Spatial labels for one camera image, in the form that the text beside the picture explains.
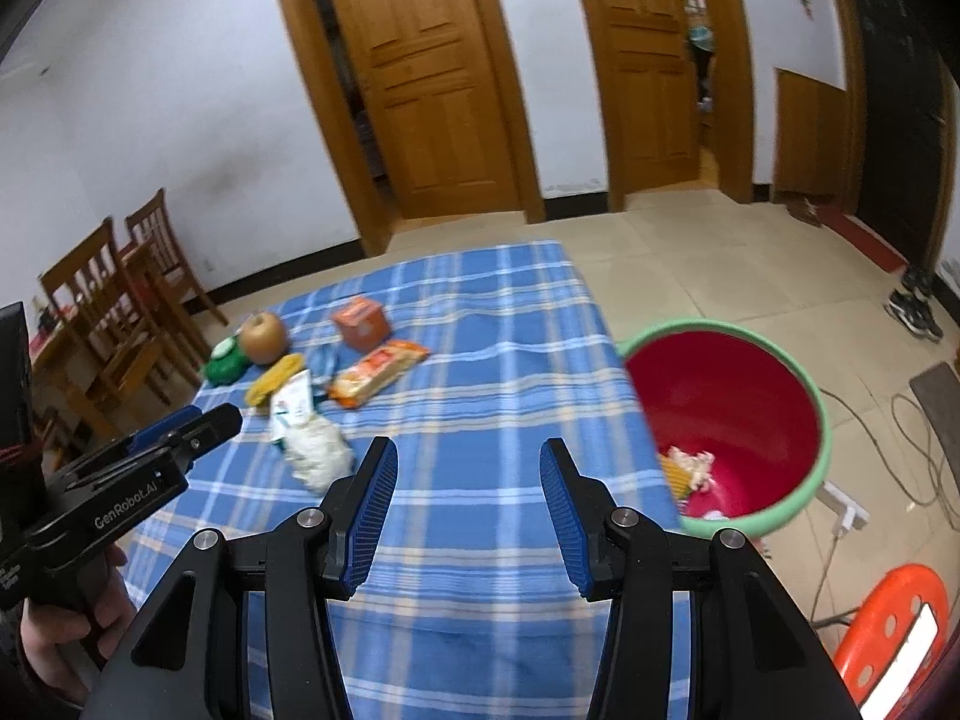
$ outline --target door panel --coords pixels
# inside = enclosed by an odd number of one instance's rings
[[[940,59],[903,0],[855,0],[867,127],[856,215],[923,264],[940,197]]]
[[[333,0],[405,218],[520,207],[476,0]]]
[[[681,0],[584,0],[615,194],[699,175],[696,70]]]

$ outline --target screw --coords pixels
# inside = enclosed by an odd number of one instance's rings
[[[200,531],[194,536],[193,545],[197,549],[209,549],[219,540],[220,537],[217,536],[216,531]]]
[[[319,509],[304,509],[296,515],[296,523],[301,528],[316,528],[323,522],[323,512]]]
[[[720,543],[727,549],[739,549],[747,543],[747,539],[740,531],[734,531],[733,528],[724,528],[720,531]]]
[[[640,515],[628,506],[621,506],[613,510],[610,519],[613,520],[614,525],[619,525],[621,528],[632,528],[640,522]]]

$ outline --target bucket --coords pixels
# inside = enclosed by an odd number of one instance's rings
[[[784,526],[827,476],[820,391],[790,355],[742,327],[678,319],[619,346],[656,447],[714,455],[708,490],[680,516],[691,536]]]

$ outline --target red door mat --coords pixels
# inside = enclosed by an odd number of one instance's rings
[[[906,265],[906,260],[894,248],[883,242],[865,227],[861,227],[839,208],[833,205],[818,205],[817,218],[837,235],[847,239],[875,265],[891,274]]]

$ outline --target orange box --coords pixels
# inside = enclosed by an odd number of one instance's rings
[[[364,354],[376,349],[390,335],[390,322],[383,314],[383,306],[363,295],[350,300],[332,319],[344,343]]]

